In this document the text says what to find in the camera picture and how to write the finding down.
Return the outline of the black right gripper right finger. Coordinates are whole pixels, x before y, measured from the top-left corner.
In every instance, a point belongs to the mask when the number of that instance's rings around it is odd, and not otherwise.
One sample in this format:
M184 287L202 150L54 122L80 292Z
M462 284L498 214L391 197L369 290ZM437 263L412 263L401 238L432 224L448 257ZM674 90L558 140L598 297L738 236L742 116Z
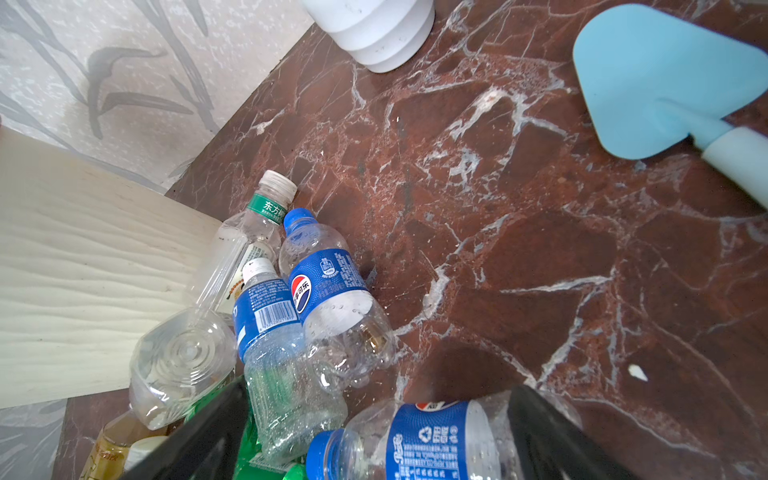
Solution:
M523 479L637 477L528 386L511 390L508 420Z

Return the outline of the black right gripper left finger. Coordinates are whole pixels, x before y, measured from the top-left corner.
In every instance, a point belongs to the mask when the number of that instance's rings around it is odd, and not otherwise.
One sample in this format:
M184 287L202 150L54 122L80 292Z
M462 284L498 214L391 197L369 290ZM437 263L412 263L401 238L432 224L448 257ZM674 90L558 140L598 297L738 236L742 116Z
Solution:
M248 418L246 382L239 377L122 477L230 480Z

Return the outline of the yellow tea bottle white label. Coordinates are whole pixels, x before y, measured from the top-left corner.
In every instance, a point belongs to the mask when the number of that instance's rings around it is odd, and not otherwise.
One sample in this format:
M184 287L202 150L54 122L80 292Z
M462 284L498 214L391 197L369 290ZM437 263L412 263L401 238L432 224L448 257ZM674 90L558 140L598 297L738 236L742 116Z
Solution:
M116 417L99 433L80 479L118 479L124 472L131 447L145 439L164 439L170 426L158 430L148 429L141 420L128 410Z

